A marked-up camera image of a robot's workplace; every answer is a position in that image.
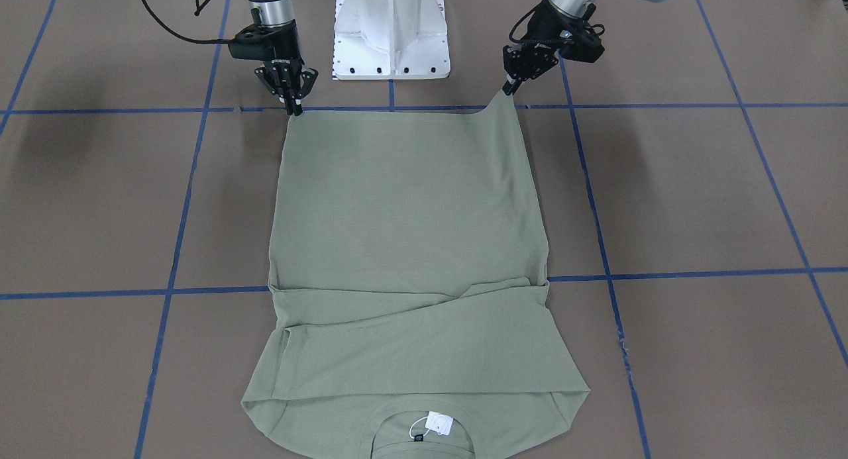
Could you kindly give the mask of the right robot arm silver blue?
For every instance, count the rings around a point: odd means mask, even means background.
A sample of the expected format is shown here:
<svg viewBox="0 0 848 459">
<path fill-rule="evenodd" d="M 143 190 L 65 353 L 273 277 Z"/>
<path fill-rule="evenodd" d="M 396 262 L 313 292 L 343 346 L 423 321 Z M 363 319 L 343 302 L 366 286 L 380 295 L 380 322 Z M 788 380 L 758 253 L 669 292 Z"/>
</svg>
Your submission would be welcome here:
<svg viewBox="0 0 848 459">
<path fill-rule="evenodd" d="M 195 0 L 200 13 L 210 0 Z M 260 63 L 254 73 L 290 116 L 302 115 L 302 102 L 314 87 L 317 70 L 307 66 L 299 43 L 293 0 L 247 0 L 251 24 L 230 39 L 200 40 L 197 44 L 223 44 L 234 60 Z"/>
</svg>

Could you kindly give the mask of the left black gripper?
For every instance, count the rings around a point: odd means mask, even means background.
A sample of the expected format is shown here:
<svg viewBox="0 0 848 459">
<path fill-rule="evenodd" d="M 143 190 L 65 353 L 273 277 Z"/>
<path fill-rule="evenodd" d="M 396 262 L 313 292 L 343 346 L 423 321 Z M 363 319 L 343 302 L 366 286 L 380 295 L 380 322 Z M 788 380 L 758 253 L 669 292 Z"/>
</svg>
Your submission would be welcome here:
<svg viewBox="0 0 848 459">
<path fill-rule="evenodd" d="M 525 42 L 503 46 L 503 66 L 507 79 L 501 91 L 517 93 L 521 82 L 537 79 L 559 64 L 560 42 Z"/>
</svg>

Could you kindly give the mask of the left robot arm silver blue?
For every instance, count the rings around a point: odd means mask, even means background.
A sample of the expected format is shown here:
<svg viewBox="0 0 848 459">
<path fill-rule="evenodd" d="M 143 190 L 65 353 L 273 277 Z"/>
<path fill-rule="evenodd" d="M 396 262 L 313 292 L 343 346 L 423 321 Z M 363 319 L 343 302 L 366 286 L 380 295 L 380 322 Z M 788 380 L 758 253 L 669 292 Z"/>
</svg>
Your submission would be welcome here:
<svg viewBox="0 0 848 459">
<path fill-rule="evenodd" d="M 512 96 L 524 82 L 534 81 L 560 60 L 593 64 L 605 48 L 606 28 L 590 19 L 597 0 L 541 0 L 513 25 L 503 46 L 506 81 L 501 90 Z M 661 3 L 666 0 L 643 0 Z"/>
</svg>

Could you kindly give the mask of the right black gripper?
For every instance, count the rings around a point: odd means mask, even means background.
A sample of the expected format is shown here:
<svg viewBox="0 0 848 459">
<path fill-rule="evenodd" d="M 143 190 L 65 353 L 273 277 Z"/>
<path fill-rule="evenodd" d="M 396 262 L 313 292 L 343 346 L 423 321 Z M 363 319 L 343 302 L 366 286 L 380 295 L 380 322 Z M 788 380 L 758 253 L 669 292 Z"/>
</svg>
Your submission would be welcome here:
<svg viewBox="0 0 848 459">
<path fill-rule="evenodd" d="M 254 73 L 262 85 L 289 109 L 290 116 L 302 115 L 302 101 L 309 96 L 319 72 L 306 66 L 302 58 L 286 60 L 274 57 L 269 50 L 259 51 L 257 56 L 263 66 Z"/>
</svg>

